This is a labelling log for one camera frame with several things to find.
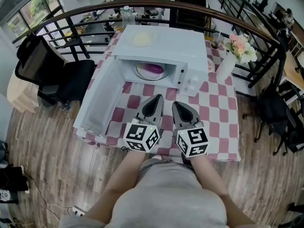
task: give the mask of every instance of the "plate on microwave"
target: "plate on microwave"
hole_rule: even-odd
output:
[[[157,41],[158,35],[154,31],[140,30],[131,33],[127,43],[133,47],[148,47]]]
[[[147,70],[147,65],[149,66],[158,66],[162,69],[162,72],[157,70]],[[141,79],[148,80],[148,81],[156,81],[162,78],[165,78],[168,75],[167,65],[161,63],[138,63],[133,66],[134,73]]]

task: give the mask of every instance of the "open microwave door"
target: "open microwave door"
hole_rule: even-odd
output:
[[[125,84],[119,60],[109,57],[86,92],[74,127],[103,136]]]

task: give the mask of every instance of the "staircase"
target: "staircase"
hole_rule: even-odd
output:
[[[200,5],[203,7],[206,6],[206,0],[179,0],[179,1]],[[195,26],[203,27],[205,25],[205,16],[202,16],[202,14],[197,12],[185,11],[179,9],[177,21],[181,23],[190,23]]]

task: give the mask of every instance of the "metal railing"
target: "metal railing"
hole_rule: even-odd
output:
[[[267,33],[275,40],[279,40],[276,32],[272,26],[267,22],[263,15],[247,0],[219,0],[221,9],[251,26],[256,27]],[[233,26],[232,30],[239,34],[249,34],[253,40],[252,45],[257,51],[258,61],[255,63],[249,63],[251,73],[247,75],[247,79],[253,78],[254,82],[259,80],[278,60],[279,54],[275,53],[275,47],[265,41],[263,38],[258,38],[250,31]]]
[[[53,17],[47,21],[44,21],[43,23],[37,25],[36,27],[32,28],[31,30],[25,32],[23,35],[19,36],[17,39],[13,41],[13,43],[17,43],[27,35],[34,33],[37,34],[42,28],[44,28],[46,25],[50,23],[54,23],[56,21],[65,19],[67,21],[68,26],[61,27],[59,29],[55,29],[53,31],[49,31],[47,33],[42,34],[43,36],[49,35],[55,31],[62,31],[66,29],[70,29],[72,32],[71,35],[68,36],[62,36],[60,38],[54,38],[49,40],[50,42],[57,41],[57,40],[66,40],[67,42],[63,46],[57,46],[56,49],[60,48],[70,48],[70,52],[61,52],[62,55],[65,54],[72,54],[74,56],[75,60],[78,60],[78,54],[84,54],[86,58],[90,58],[90,54],[102,54],[104,50],[93,50],[93,51],[87,51],[86,46],[105,46],[108,44],[108,42],[91,42],[91,43],[84,43],[82,41],[82,37],[85,36],[92,36],[92,35],[111,35],[114,32],[112,31],[106,31],[106,32],[96,32],[96,33],[84,33],[80,34],[76,28],[80,26],[85,25],[93,25],[93,24],[103,24],[106,22],[121,22],[122,19],[101,19],[101,20],[94,20],[90,22],[84,22],[84,23],[77,23],[74,24],[71,20],[72,16],[84,14],[92,11],[97,10],[105,10],[105,9],[114,9],[114,8],[121,8],[125,5],[128,5],[130,7],[149,7],[149,8],[165,8],[170,9],[170,20],[163,20],[163,19],[138,19],[135,18],[136,22],[153,22],[153,23],[162,23],[162,24],[169,24],[169,27],[173,28],[185,28],[192,29],[199,32],[204,33],[219,33],[219,31],[207,28],[207,27],[200,27],[200,26],[194,26],[189,23],[181,23],[178,22],[178,11],[179,10],[190,10],[194,12],[202,13],[202,15],[209,17],[209,18],[215,18],[222,21],[225,21],[235,27],[240,28],[243,31],[246,31],[250,33],[251,35],[262,39],[266,43],[270,45],[270,49],[268,51],[263,51],[258,48],[256,48],[261,54],[262,57],[259,59],[259,61],[255,62],[254,65],[251,65],[249,68],[244,67],[242,65],[236,65],[239,69],[243,70],[245,73],[247,73],[247,76],[233,74],[233,76],[241,78],[243,80],[246,80],[248,82],[248,87],[254,86],[260,78],[268,71],[268,69],[277,61],[279,58],[280,53],[285,53],[282,50],[282,46],[278,40],[273,38],[271,35],[257,29],[254,26],[249,25],[248,23],[245,23],[237,18],[234,18],[228,14],[218,12],[216,10],[208,9],[202,6],[184,3],[184,2],[178,2],[178,1],[168,1],[168,0],[117,0],[117,1],[111,1],[111,2],[105,2],[99,5],[94,6],[86,6],[82,8],[78,8],[75,10],[71,10],[69,12],[60,14],[56,17]],[[224,37],[229,38],[228,34],[221,33]],[[76,51],[76,46],[79,46],[81,50]]]

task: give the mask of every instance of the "white vase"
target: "white vase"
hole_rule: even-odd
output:
[[[234,66],[237,63],[237,60],[238,59],[235,55],[233,55],[231,52],[228,52],[227,56],[221,62],[216,71],[217,79],[219,81],[225,81],[225,79],[230,76]]]

